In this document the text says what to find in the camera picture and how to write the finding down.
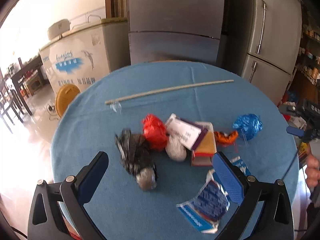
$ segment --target black plastic bag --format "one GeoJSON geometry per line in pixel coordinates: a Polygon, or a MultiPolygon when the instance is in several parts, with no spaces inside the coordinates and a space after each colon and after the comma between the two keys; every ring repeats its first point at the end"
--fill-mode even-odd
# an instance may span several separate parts
{"type": "Polygon", "coordinates": [[[141,134],[132,134],[130,129],[123,129],[120,136],[115,135],[115,143],[120,151],[120,161],[125,170],[137,179],[139,186],[151,189],[156,186],[156,165],[150,156],[149,143],[141,134]],[[148,170],[153,170],[150,183],[142,185],[141,177],[147,176],[148,170]]]}

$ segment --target orange plastic bag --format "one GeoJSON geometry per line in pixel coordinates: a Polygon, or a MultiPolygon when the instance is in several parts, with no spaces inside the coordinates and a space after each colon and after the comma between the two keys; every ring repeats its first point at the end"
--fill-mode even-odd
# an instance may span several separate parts
{"type": "Polygon", "coordinates": [[[222,145],[231,145],[238,138],[238,132],[233,131],[230,134],[224,134],[223,132],[214,132],[214,137],[216,141],[222,145]]]}
{"type": "Polygon", "coordinates": [[[143,120],[143,136],[150,144],[151,149],[163,150],[167,146],[167,129],[164,123],[154,114],[148,114],[143,120]]]}

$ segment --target blue and white package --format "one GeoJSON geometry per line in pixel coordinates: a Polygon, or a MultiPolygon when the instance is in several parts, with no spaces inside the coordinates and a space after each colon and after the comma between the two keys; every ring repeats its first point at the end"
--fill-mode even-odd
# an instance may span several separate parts
{"type": "Polygon", "coordinates": [[[263,126],[260,118],[255,114],[244,114],[237,117],[232,128],[238,131],[240,137],[245,136],[249,141],[262,130],[263,126]]]}
{"type": "MultiPolygon", "coordinates": [[[[231,159],[230,162],[233,165],[237,166],[245,176],[251,175],[251,172],[249,171],[247,165],[245,165],[244,161],[240,158],[240,156],[237,156],[237,157],[231,159]]],[[[210,180],[214,180],[219,185],[221,185],[222,192],[224,192],[228,201],[230,202],[231,201],[230,196],[229,196],[228,192],[225,190],[224,186],[222,185],[222,183],[221,183],[217,173],[215,173],[214,169],[209,170],[207,173],[206,182],[208,182],[210,180]]]]}
{"type": "Polygon", "coordinates": [[[213,180],[208,181],[191,201],[176,207],[187,220],[202,233],[214,234],[219,220],[228,211],[230,203],[222,187],[213,180]]]}

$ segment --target cloth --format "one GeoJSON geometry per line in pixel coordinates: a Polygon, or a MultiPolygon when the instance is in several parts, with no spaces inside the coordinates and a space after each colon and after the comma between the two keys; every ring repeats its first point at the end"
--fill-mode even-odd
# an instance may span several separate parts
{"type": "MultiPolygon", "coordinates": [[[[218,234],[201,234],[183,218],[177,203],[192,199],[206,180],[210,167],[191,167],[190,155],[182,162],[171,160],[165,152],[154,152],[158,185],[142,191],[120,163],[114,134],[123,128],[142,133],[141,120],[155,114],[165,121],[175,113],[191,121],[212,122],[215,130],[232,127],[237,116],[260,116],[263,129],[239,147],[238,153],[226,153],[231,159],[240,155],[259,181],[274,183],[285,174],[292,203],[298,182],[298,159],[287,122],[277,107],[256,87],[226,70],[195,62],[156,62],[137,64],[112,72],[79,94],[69,105],[55,132],[51,160],[54,181],[76,175],[99,152],[109,156],[109,167],[92,200],[84,207],[106,239],[214,239],[218,234]],[[234,79],[233,83],[189,88],[121,102],[114,112],[104,102],[154,89],[198,82],[234,79]]],[[[70,221],[63,204],[62,210],[70,221]]],[[[259,203],[242,238],[250,235],[259,216],[259,203]]],[[[236,210],[231,203],[219,231],[236,210]]]]}

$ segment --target refrigerator handle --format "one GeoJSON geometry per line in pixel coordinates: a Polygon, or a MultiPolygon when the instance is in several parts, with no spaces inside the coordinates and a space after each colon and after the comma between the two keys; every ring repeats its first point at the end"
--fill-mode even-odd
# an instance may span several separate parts
{"type": "Polygon", "coordinates": [[[251,72],[251,75],[249,78],[249,83],[251,83],[253,75],[254,75],[255,71],[257,70],[257,65],[258,65],[258,63],[256,61],[252,62],[252,72],[251,72]]]}
{"type": "Polygon", "coordinates": [[[262,20],[262,30],[260,35],[260,41],[259,41],[259,45],[257,46],[257,54],[260,54],[260,51],[261,51],[262,38],[264,34],[264,25],[266,21],[267,4],[265,3],[264,0],[261,0],[261,6],[263,7],[263,20],[262,20]]]}

